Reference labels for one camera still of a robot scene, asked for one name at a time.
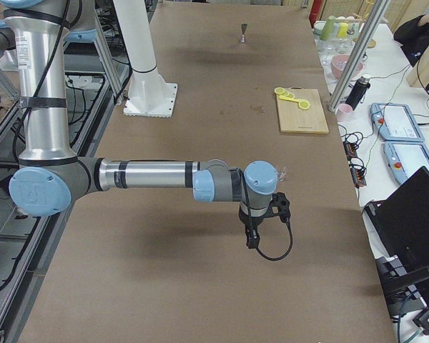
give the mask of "black bottle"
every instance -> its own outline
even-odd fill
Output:
[[[345,103],[350,105],[354,110],[359,101],[363,98],[365,92],[370,88],[370,75],[363,74],[355,83],[354,87],[351,89],[350,95],[346,98]]]

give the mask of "black monitor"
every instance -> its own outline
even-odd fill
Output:
[[[389,255],[408,273],[429,265],[429,171],[422,167],[375,210]],[[415,284],[429,308],[429,279]]]

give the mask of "brown table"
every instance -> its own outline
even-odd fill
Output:
[[[248,23],[240,46],[240,24]],[[305,10],[163,3],[152,20],[173,117],[117,109],[98,156],[285,165],[295,245],[245,247],[238,204],[187,189],[113,189],[77,202],[20,342],[394,342],[333,114],[328,135],[281,134],[276,86],[327,102]],[[287,246],[279,221],[262,249]]]

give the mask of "person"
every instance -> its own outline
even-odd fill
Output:
[[[414,66],[429,46],[429,14],[402,24],[394,33],[394,40],[402,44],[408,61]]]

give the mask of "white table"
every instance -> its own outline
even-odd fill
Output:
[[[394,41],[393,34],[389,30],[386,24],[379,25],[374,37],[377,45],[374,49],[368,49],[367,60],[365,68],[361,73],[368,73],[371,76],[387,76],[396,71],[400,71],[405,66],[408,66],[408,60],[400,49],[398,42]],[[323,66],[325,70],[325,79],[327,87],[332,92],[337,83],[337,79],[332,75],[330,66]],[[396,103],[396,104],[407,104],[412,113],[429,115],[429,109],[426,106],[426,101],[429,100],[429,96],[422,88],[412,88],[408,86],[406,77],[410,73],[412,68],[408,68],[405,72],[401,72],[396,75],[392,75],[386,79],[372,79],[370,89],[367,90],[364,102],[359,104],[350,119],[344,122],[340,122],[347,132],[360,131],[364,136],[372,134],[372,124],[370,120],[370,105],[374,102],[380,103]],[[397,85],[400,84],[394,97],[393,92]],[[429,122],[429,117],[424,118],[421,116],[415,117],[418,123]],[[425,144],[429,149],[429,126],[420,126],[420,129],[425,137]],[[345,130],[340,128],[340,134],[344,134]],[[375,140],[377,139],[376,130],[371,136],[364,139],[360,148],[357,151],[357,155],[365,162],[368,162],[369,151],[372,148]],[[368,172],[366,176],[367,186],[360,188],[359,193],[359,205],[364,207],[371,200],[384,200],[388,198],[398,187],[399,184],[395,181],[391,170],[386,162],[385,155],[383,153],[383,141],[381,138],[378,139],[375,146],[371,151],[371,158],[368,164]],[[368,216],[364,214],[364,223],[368,231],[370,246],[372,247],[375,258],[381,256],[387,256],[383,244],[381,243],[375,228],[371,224]],[[417,327],[413,324],[412,318],[418,313],[411,312],[403,317],[400,325],[401,342],[404,342],[410,337],[413,332],[416,331]],[[429,336],[421,334],[414,340],[416,343],[429,343]]]

